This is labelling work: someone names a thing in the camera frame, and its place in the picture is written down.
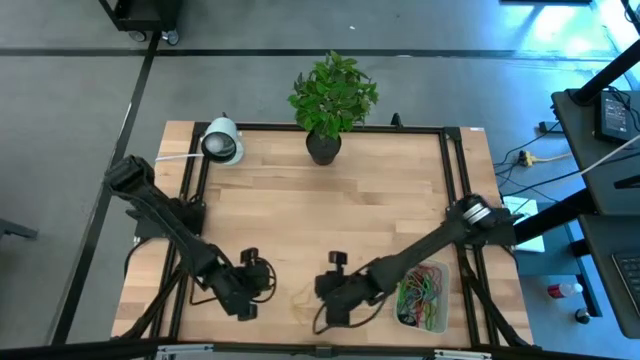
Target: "white bottle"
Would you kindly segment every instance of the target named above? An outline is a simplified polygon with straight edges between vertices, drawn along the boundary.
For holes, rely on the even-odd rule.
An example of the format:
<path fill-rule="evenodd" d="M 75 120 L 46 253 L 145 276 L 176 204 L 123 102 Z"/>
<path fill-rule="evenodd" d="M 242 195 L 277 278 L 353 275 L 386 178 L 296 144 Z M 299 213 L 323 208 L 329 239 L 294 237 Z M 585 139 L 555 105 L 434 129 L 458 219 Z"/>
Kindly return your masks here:
<path fill-rule="evenodd" d="M 580 284 L 555 284 L 549 285 L 547 292 L 554 299 L 561 299 L 582 293 L 582 285 Z"/>

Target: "green plant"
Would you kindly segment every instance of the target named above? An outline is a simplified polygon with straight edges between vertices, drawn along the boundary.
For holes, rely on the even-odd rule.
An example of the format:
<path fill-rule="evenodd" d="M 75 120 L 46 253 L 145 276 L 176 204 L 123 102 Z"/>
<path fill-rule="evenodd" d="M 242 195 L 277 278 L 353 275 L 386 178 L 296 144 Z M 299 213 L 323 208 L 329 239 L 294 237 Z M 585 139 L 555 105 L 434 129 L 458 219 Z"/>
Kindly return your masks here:
<path fill-rule="evenodd" d="M 337 139 L 341 131 L 351 131 L 355 123 L 364 124 L 371 103 L 378 102 L 377 84 L 354 68 L 355 64 L 356 60 L 343 59 L 331 51 L 325 61 L 315 63 L 306 80 L 302 73 L 298 75 L 293 83 L 296 93 L 288 100 L 296 108 L 300 126 L 321 139 Z"/>

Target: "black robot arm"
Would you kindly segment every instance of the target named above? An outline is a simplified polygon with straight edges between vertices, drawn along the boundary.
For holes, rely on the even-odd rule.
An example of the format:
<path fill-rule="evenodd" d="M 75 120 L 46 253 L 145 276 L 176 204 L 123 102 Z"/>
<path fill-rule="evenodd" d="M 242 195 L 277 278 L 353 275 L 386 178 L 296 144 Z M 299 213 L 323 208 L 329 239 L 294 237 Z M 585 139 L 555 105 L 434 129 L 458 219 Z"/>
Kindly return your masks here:
<path fill-rule="evenodd" d="M 320 334 L 332 327 L 364 325 L 377 314 L 407 271 L 451 243 L 513 245 L 514 237 L 506 232 L 512 231 L 515 219 L 508 210 L 493 209 L 480 196 L 468 195 L 447 208 L 446 220 L 436 230 L 400 253 L 374 259 L 351 275 L 343 274 L 346 254 L 330 253 L 330 262 L 336 263 L 337 269 L 315 280 L 316 296 L 323 301 L 316 321 L 326 308 L 327 326 L 318 330 L 314 321 L 314 333 Z M 350 324 L 350 311 L 363 302 L 370 306 L 379 304 L 378 310 L 369 319 Z"/>
<path fill-rule="evenodd" d="M 118 162 L 107 171 L 104 182 L 113 195 L 158 225 L 176 245 L 180 269 L 202 289 L 211 288 L 227 314 L 241 321 L 257 317 L 256 297 L 263 291 L 275 291 L 275 285 L 270 285 L 273 268 L 258 257 L 258 249 L 244 250 L 240 254 L 243 266 L 234 267 L 220 248 L 192 234 L 176 216 L 176 204 L 154 185 L 153 169 L 140 157 L 128 156 Z"/>

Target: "cart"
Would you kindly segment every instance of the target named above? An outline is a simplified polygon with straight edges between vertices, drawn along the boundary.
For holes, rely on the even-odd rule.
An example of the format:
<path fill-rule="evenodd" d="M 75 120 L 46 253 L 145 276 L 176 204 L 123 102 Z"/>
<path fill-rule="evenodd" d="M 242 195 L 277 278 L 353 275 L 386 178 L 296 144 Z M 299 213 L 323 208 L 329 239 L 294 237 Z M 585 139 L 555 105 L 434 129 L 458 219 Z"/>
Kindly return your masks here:
<path fill-rule="evenodd" d="M 98 0 L 118 31 L 126 31 L 137 42 L 147 40 L 147 31 L 161 31 L 167 44 L 180 41 L 176 30 L 182 0 Z"/>

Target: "black flower pot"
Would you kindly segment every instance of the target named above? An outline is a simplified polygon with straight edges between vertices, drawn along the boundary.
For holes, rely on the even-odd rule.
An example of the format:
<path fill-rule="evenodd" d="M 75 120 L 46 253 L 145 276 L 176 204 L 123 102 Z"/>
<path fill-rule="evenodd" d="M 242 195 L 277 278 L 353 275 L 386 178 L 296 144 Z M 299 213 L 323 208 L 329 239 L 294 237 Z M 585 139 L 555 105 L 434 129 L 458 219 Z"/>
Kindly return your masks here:
<path fill-rule="evenodd" d="M 331 137 L 325 137 L 324 140 L 313 132 L 307 135 L 307 150 L 318 165 L 329 165 L 333 162 L 342 146 L 342 139 L 338 136 L 337 140 Z"/>

